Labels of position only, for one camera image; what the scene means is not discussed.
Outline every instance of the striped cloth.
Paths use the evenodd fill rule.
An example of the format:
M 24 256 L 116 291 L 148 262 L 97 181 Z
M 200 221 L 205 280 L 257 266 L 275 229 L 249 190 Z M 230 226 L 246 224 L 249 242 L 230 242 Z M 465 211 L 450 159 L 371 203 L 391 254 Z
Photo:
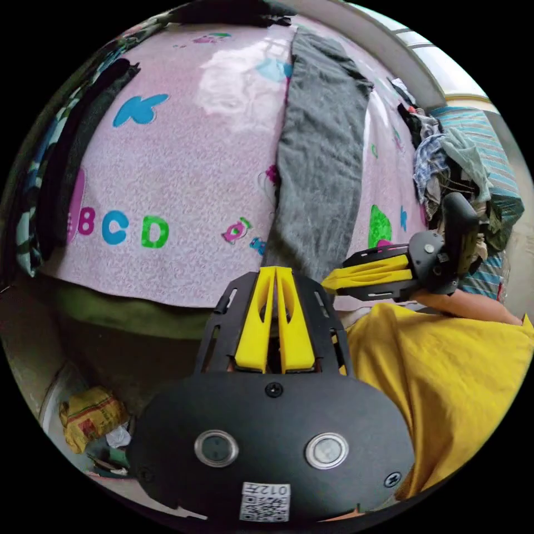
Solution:
M 510 238 L 512 228 L 525 210 L 519 189 L 506 153 L 486 114 L 468 107 L 441 107 L 432 110 L 443 128 L 458 128 L 477 146 L 482 163 L 489 172 L 489 189 L 493 202 L 502 210 L 503 232 Z M 497 300 L 502 281 L 503 254 L 483 261 L 476 273 L 465 276 L 459 287 L 467 293 L 478 293 Z

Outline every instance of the yellow cloth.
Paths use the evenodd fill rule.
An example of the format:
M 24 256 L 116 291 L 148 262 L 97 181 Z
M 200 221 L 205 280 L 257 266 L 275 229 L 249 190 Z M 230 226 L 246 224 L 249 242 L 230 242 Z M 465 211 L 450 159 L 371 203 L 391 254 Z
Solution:
M 528 370 L 534 328 L 378 304 L 347 331 L 354 373 L 407 422 L 416 461 L 398 499 L 459 469 L 506 414 Z

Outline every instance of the letter c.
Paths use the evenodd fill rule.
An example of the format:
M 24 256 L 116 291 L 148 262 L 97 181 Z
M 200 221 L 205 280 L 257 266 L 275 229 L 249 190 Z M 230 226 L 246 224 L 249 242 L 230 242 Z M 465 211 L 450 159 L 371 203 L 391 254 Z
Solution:
M 122 230 L 112 232 L 110 230 L 110 225 L 113 221 L 118 223 Z M 108 245 L 120 245 L 126 239 L 125 230 L 128 228 L 129 224 L 128 217 L 126 217 L 122 211 L 113 210 L 106 213 L 102 219 L 102 237 L 104 238 L 104 241 Z

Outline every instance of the label sticker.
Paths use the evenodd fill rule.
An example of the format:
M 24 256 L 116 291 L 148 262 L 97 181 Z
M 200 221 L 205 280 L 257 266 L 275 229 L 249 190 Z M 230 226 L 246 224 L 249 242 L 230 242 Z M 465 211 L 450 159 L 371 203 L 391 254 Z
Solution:
M 241 521 L 286 523 L 289 521 L 290 484 L 244 482 L 241 492 Z

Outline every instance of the window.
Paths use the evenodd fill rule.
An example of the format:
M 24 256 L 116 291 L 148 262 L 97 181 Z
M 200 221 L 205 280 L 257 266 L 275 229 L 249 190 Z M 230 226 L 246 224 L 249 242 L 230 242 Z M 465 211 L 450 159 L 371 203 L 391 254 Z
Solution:
M 488 98 L 480 85 L 452 57 L 433 45 L 426 37 L 372 9 L 352 2 L 348 3 L 370 15 L 394 33 L 424 63 L 441 86 L 445 96 L 465 95 Z
M 480 85 L 441 48 L 432 46 L 414 48 L 413 51 L 434 75 L 445 95 L 462 94 L 487 98 Z
M 406 28 L 404 24 L 401 24 L 400 22 L 394 21 L 392 18 L 386 17 L 385 15 L 382 15 L 380 13 L 377 13 L 376 11 L 373 11 L 372 9 L 367 9 L 367 7 L 358 6 L 357 4 L 353 4 L 352 2 L 347 2 L 351 6 L 359 9 L 360 11 L 363 11 L 364 13 L 367 13 L 367 15 L 370 15 L 373 17 L 376 21 L 380 22 L 381 24 L 384 24 L 384 26 L 391 31 L 395 31 L 397 29 L 403 29 Z
M 423 44 L 431 44 L 430 41 L 426 38 L 420 35 L 417 32 L 402 32 L 397 33 L 397 37 L 404 43 L 406 43 L 408 46 L 411 45 L 423 45 Z

